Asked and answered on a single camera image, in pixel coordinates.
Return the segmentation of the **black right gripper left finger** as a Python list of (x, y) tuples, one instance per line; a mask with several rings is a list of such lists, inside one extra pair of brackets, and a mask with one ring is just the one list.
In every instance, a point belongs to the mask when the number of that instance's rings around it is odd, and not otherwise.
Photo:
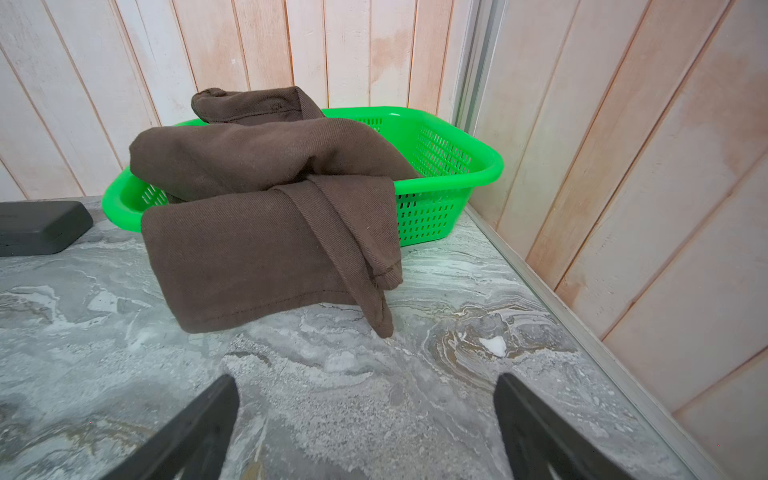
[(106, 479), (218, 479), (238, 416), (235, 379), (222, 375)]

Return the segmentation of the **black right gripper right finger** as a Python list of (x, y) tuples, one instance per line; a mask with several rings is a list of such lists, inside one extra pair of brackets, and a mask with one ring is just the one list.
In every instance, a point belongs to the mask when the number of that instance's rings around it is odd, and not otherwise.
[(493, 402), (515, 479), (629, 479), (511, 373), (498, 377)]

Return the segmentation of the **brown trousers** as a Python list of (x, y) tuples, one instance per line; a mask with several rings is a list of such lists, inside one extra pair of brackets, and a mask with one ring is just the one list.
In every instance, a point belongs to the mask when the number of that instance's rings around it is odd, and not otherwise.
[(297, 87), (195, 94), (196, 125), (153, 127), (131, 173), (163, 191), (141, 234), (180, 327), (234, 328), (317, 303), (358, 306), (382, 338), (402, 282), (394, 185), (417, 177), (368, 125)]

